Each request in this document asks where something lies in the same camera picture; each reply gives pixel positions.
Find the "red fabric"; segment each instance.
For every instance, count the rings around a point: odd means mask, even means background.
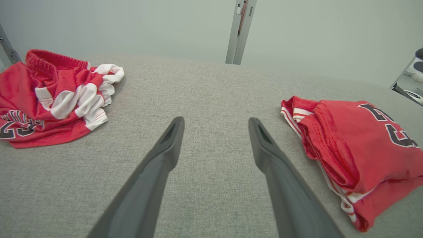
[[[363,107],[366,101],[320,102],[292,97],[282,101],[292,115],[294,108],[312,112],[297,125],[307,156],[321,162],[328,176],[342,189],[367,196],[353,204],[354,225],[367,231],[374,218],[416,187],[423,185],[423,152],[417,144],[396,144],[406,139],[389,115]],[[386,125],[397,131],[392,137]]]
[[[25,61],[26,64],[18,62],[0,74],[0,128],[3,137],[11,131],[14,134],[14,138],[0,139],[15,148],[26,148],[61,144],[89,133],[84,119],[74,112],[65,119],[57,119],[45,110],[35,88],[46,87],[55,100],[60,92],[75,92],[81,84],[94,83],[99,87],[103,75],[88,70],[86,61],[45,50],[28,51]],[[25,130],[34,132],[25,135]]]

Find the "gray tabletop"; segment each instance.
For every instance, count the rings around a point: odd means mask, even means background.
[[[140,160],[176,116],[185,134],[166,184],[155,237],[276,237],[264,175],[256,167],[247,121],[258,117],[346,237],[421,237],[423,189],[355,230],[340,199],[280,115],[292,95],[367,100],[418,144],[423,110],[387,88],[355,81],[287,76],[236,65],[165,58],[94,56],[125,77],[115,84],[109,121],[70,143],[14,149],[0,143],[0,237],[84,237]]]

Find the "red and white clothing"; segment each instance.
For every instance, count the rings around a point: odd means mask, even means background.
[[[45,50],[28,51],[25,61],[0,74],[0,140],[15,148],[61,144],[107,121],[102,107],[123,68]]]
[[[423,152],[381,109],[296,96],[281,106],[358,230],[367,231],[376,216],[423,185]]]

